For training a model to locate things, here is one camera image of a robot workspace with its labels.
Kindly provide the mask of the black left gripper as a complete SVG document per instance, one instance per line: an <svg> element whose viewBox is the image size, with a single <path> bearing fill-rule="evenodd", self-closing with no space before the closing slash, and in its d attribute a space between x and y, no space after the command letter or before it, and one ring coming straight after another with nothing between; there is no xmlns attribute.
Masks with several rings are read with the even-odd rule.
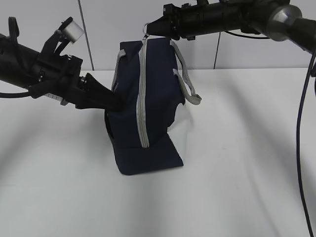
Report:
<svg viewBox="0 0 316 237"><path fill-rule="evenodd" d="M79 110L121 111L124 108L124 101L90 73L85 75L85 80L81 78L82 59L69 55L54 59L60 59L61 64L39 60L39 81L29 86L29 94L33 99L52 93L63 98L62 102L58 101L60 105L73 104Z"/></svg>

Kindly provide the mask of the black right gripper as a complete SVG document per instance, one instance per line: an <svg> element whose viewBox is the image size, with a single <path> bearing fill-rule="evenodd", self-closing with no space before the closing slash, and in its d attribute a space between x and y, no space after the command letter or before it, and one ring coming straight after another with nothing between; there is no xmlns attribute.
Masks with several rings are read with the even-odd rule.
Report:
<svg viewBox="0 0 316 237"><path fill-rule="evenodd" d="M147 34L151 36L167 37L174 40L180 38L193 41L196 36L186 33L185 14L197 9L197 4L185 3L177 7L172 3L163 6L163 16L147 25Z"/></svg>

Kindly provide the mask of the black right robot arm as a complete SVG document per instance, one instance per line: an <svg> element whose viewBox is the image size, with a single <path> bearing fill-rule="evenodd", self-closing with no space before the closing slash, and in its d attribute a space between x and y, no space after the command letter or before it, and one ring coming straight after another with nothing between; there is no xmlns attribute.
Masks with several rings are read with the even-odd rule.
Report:
<svg viewBox="0 0 316 237"><path fill-rule="evenodd" d="M161 18L147 25L150 36L194 40L200 35L241 30L274 41L289 40L308 53L316 49L316 22L288 0L199 0L166 4Z"/></svg>

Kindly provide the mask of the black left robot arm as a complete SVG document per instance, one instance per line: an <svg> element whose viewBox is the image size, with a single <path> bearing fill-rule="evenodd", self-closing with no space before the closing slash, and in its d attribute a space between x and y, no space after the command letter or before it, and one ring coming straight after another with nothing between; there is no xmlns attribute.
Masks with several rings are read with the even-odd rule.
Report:
<svg viewBox="0 0 316 237"><path fill-rule="evenodd" d="M38 99L46 96L62 106L73 104L76 109L103 109L118 112L123 100L103 86L90 73L81 76L83 60L62 55L70 43L75 43L84 33L72 17L45 42L40 52L18 43L19 27L15 17L8 19L9 35L0 36L0 80L23 88L20 93L1 93L1 98Z"/></svg>

